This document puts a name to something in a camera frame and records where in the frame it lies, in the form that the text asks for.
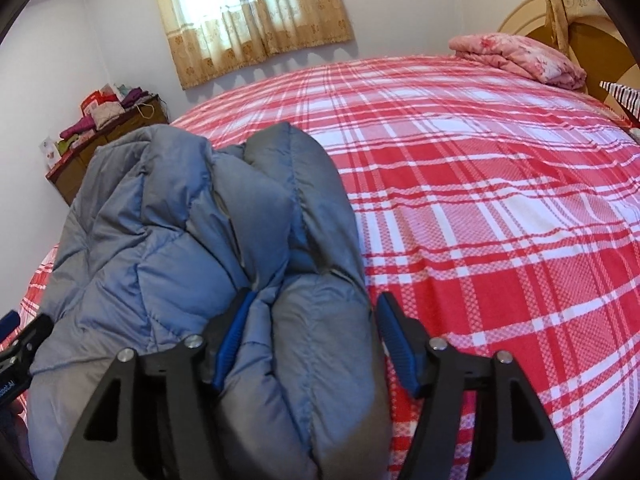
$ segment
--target blue rubber grip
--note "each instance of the blue rubber grip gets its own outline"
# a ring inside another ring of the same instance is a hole
[[[11,333],[20,326],[20,315],[12,310],[0,319],[0,343],[7,339]]]
[[[212,385],[219,392],[224,388],[226,376],[229,375],[236,362],[236,355],[242,343],[244,326],[249,316],[249,307],[251,307],[255,297],[255,292],[247,293],[216,355],[216,373],[213,376]]]
[[[421,388],[419,377],[427,364],[424,346],[414,348],[411,345],[385,294],[378,299],[376,320],[402,387],[412,397],[418,398]]]

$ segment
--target purple cloth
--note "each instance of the purple cloth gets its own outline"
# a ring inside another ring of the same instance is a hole
[[[60,139],[69,140],[74,135],[84,134],[93,128],[95,128],[95,121],[94,118],[89,115],[80,119],[71,128],[67,128],[64,132],[60,133]]]
[[[120,103],[123,108],[129,108],[133,106],[133,104],[140,98],[146,97],[149,95],[149,92],[143,90],[142,88],[134,88],[131,92],[127,94],[127,96]]]

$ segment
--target pile of clothes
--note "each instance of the pile of clothes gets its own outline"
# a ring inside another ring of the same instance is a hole
[[[94,92],[99,100],[82,106],[83,117],[76,124],[60,133],[60,141],[56,143],[60,155],[92,138],[97,130],[101,130],[111,121],[120,117],[127,109],[133,108],[141,99],[148,97],[149,92],[142,88],[120,86],[114,89],[107,85]]]

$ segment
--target pink blanket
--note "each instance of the pink blanket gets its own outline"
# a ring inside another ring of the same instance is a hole
[[[495,32],[457,36],[449,41],[456,56],[494,66],[545,85],[577,90],[587,73],[561,52],[525,36]]]

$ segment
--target pink cloth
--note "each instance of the pink cloth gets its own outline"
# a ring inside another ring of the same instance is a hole
[[[583,87],[587,79],[587,73],[562,52],[525,36],[501,32],[457,36],[449,48],[463,59],[567,90]]]
[[[91,116],[83,117],[76,124],[74,124],[71,128],[67,128],[64,132],[60,133],[60,139],[67,140],[73,137],[74,135],[80,135],[89,130],[93,130],[95,128],[94,118]]]

